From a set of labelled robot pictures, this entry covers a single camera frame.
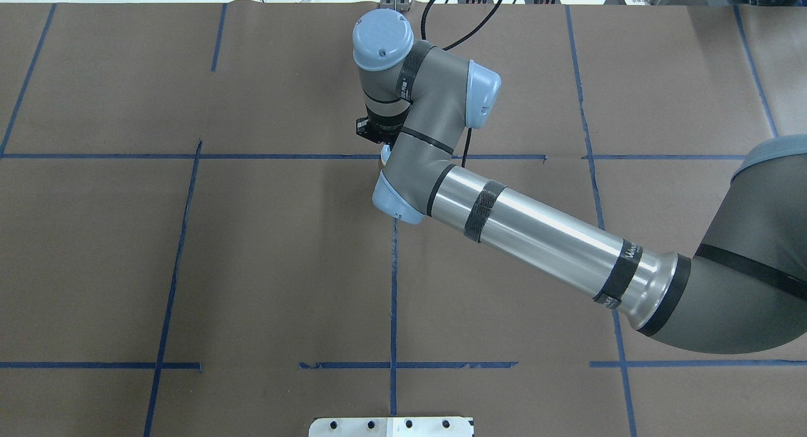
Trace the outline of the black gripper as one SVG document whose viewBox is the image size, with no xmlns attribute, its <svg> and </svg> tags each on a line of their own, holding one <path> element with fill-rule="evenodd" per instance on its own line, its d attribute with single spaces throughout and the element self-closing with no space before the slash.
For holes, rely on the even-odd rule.
<svg viewBox="0 0 807 437">
<path fill-rule="evenodd" d="M 365 139 L 394 146 L 406 121 L 410 103 L 366 102 Z"/>
</svg>

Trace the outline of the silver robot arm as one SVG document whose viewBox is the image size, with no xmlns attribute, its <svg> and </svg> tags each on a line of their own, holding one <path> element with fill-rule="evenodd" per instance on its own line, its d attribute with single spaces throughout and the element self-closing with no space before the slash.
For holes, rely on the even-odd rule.
<svg viewBox="0 0 807 437">
<path fill-rule="evenodd" d="M 416 40 L 392 9 L 357 20 L 352 58 L 367 111 L 356 133 L 385 146 L 380 211 L 437 219 L 671 347 L 746 354 L 805 334 L 805 135 L 750 150 L 694 256 L 655 253 L 452 162 L 462 131 L 492 112 L 498 73 Z"/>
</svg>

